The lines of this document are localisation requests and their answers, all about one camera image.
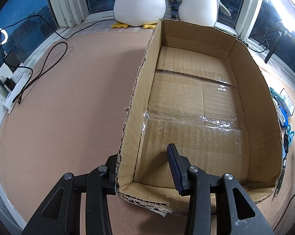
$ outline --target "open cardboard box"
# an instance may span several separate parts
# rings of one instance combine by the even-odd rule
[[[236,37],[181,21],[157,24],[123,129],[121,198],[162,213],[188,211],[169,169],[169,143],[209,174],[233,174],[256,203],[272,194],[281,130],[265,79]],[[213,194],[211,203],[214,211]]]

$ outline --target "torn cardboard edge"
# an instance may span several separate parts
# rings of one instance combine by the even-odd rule
[[[124,192],[121,192],[121,190],[122,190],[122,188],[123,187],[120,187],[120,185],[119,185],[119,182],[118,182],[118,179],[120,178],[120,174],[119,174],[119,168],[120,168],[120,164],[121,164],[121,161],[122,161],[122,158],[132,158],[132,157],[130,157],[130,156],[127,156],[127,155],[124,155],[124,156],[122,156],[122,153],[121,153],[121,151],[122,151],[122,147],[123,147],[123,144],[124,144],[124,139],[125,139],[125,129],[126,129],[126,126],[127,126],[127,122],[128,122],[128,119],[129,119],[129,113],[130,113],[130,110],[131,110],[131,108],[132,108],[132,101],[133,101],[133,98],[134,98],[134,95],[135,95],[135,90],[136,90],[136,87],[137,87],[137,83],[138,83],[138,80],[140,79],[140,72],[142,71],[142,67],[144,66],[144,64],[145,64],[145,62],[146,62],[146,58],[147,58],[147,53],[148,53],[148,50],[149,50],[149,48],[150,48],[150,46],[151,46],[151,43],[152,43],[152,41],[154,40],[153,38],[154,38],[154,36],[155,36],[155,33],[156,33],[156,31],[157,30],[159,30],[160,31],[160,29],[161,29],[161,23],[158,23],[158,27],[155,29],[155,31],[153,32],[153,34],[152,34],[152,36],[151,36],[151,39],[150,39],[150,41],[149,41],[149,43],[148,43],[148,47],[147,47],[147,49],[146,49],[146,51],[145,51],[145,54],[144,54],[144,59],[142,60],[142,63],[141,63],[141,65],[140,65],[140,67],[139,67],[139,70],[138,70],[138,74],[137,74],[137,78],[136,78],[136,81],[135,81],[135,85],[134,85],[134,88],[133,88],[133,93],[132,93],[132,96],[131,96],[131,100],[130,100],[130,104],[129,104],[129,107],[128,107],[128,109],[127,109],[127,115],[126,115],[126,121],[125,121],[125,123],[124,123],[124,128],[123,128],[123,133],[122,133],[122,139],[121,139],[121,146],[120,146],[120,149],[119,149],[119,152],[118,152],[118,158],[117,158],[117,166],[116,166],[116,191],[117,191],[117,193],[118,193],[118,195],[121,197],[121,198],[123,198],[123,199],[125,199],[126,201],[128,201],[128,202],[131,202],[131,203],[134,203],[134,204],[136,204],[136,205],[140,205],[140,206],[144,206],[145,208],[148,208],[148,209],[151,209],[151,210],[153,210],[153,211],[155,211],[155,212],[163,212],[163,213],[180,213],[181,214],[181,212],[180,211],[174,211],[174,210],[172,210],[172,209],[169,209],[168,208],[168,206],[169,206],[169,202],[167,202],[167,203],[159,203],[159,202],[157,202],[157,201],[147,201],[147,200],[143,200],[143,199],[140,199],[140,198],[136,198],[136,197],[134,197],[134,196],[131,196],[131,195],[129,195],[129,194],[126,194],[126,193],[124,193]],[[230,52],[232,51],[232,49],[234,48],[234,46],[235,46],[235,41],[233,42],[233,45],[232,45],[232,47],[231,47],[231,50],[230,50]],[[282,136],[281,136],[281,133],[279,134],[279,139],[280,139],[280,147],[281,147],[281,149],[282,149]],[[275,186],[274,187],[270,187],[272,190],[271,190],[271,192],[269,193],[269,194],[267,194],[267,196],[264,196],[264,197],[262,197],[261,199],[259,199],[259,200],[256,200],[255,201],[255,203],[260,203],[260,202],[262,202],[263,200],[265,200],[265,199],[267,199],[268,197],[270,197],[271,195],[272,195],[272,193],[273,193],[273,191],[275,190],[275,188],[276,188],[276,185],[277,185],[277,181],[278,181],[278,178],[279,178],[279,176],[275,179]]]

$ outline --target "silver bolt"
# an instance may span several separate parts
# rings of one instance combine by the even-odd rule
[[[105,165],[101,165],[101,166],[99,167],[99,171],[100,171],[100,172],[107,171],[107,167],[106,167]]]
[[[64,174],[64,179],[71,179],[72,178],[72,174],[71,173],[66,173]]]
[[[225,179],[228,179],[228,180],[232,180],[233,179],[233,175],[231,175],[230,173],[226,173],[224,175]]]
[[[199,171],[199,168],[196,167],[196,166],[191,166],[191,167],[189,167],[189,171],[191,171],[191,172],[198,172]]]

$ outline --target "stuffed animal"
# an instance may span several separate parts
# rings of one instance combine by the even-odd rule
[[[219,9],[227,16],[231,16],[220,0],[181,0],[178,18],[202,26],[214,26]]]
[[[143,26],[154,29],[159,19],[171,19],[170,0],[116,0],[114,17],[117,23],[112,28]]]

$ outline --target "yellow foot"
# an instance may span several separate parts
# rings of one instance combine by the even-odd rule
[[[113,24],[112,25],[112,28],[128,28],[128,26],[129,25],[127,25],[127,24],[123,24],[123,23],[119,23],[119,22],[117,22],[117,23],[115,23],[115,24]]]
[[[143,29],[148,29],[148,28],[154,29],[155,27],[156,27],[156,24],[152,24],[152,25],[144,25],[144,26],[143,26]]]

